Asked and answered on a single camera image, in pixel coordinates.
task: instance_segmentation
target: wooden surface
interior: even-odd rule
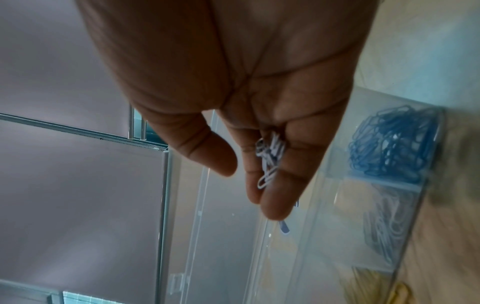
[[[385,0],[355,80],[451,108],[398,280],[419,304],[480,303],[480,1]]]

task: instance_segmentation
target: white paper clip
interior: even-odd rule
[[[273,132],[270,146],[267,146],[263,138],[255,144],[255,154],[261,157],[261,168],[265,173],[257,183],[259,189],[265,188],[273,180],[275,173],[284,155],[285,142],[280,139],[280,134]]]

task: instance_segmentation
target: plastic latch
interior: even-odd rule
[[[168,276],[167,292],[172,295],[182,292],[185,285],[185,273],[171,273]]]

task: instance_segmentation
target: hand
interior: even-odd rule
[[[241,146],[249,199],[288,216],[339,126],[377,0],[77,0],[130,102],[182,155],[222,175],[237,168],[202,111],[215,109]],[[274,180],[255,142],[280,132]]]

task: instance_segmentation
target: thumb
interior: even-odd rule
[[[221,175],[235,173],[235,152],[225,139],[211,130],[201,113],[146,113],[145,118],[155,132],[181,155]]]

